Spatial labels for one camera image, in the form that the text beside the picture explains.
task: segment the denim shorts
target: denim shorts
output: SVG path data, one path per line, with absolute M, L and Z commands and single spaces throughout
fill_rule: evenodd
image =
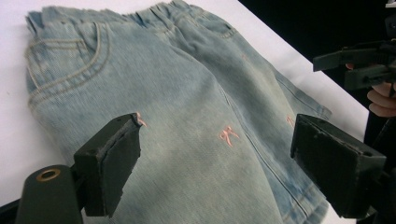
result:
M 30 12 L 29 106 L 68 165 L 138 112 L 141 157 L 114 217 L 87 223 L 319 223 L 327 202 L 290 158 L 296 113 L 330 111 L 226 21 L 182 1 L 129 15 Z

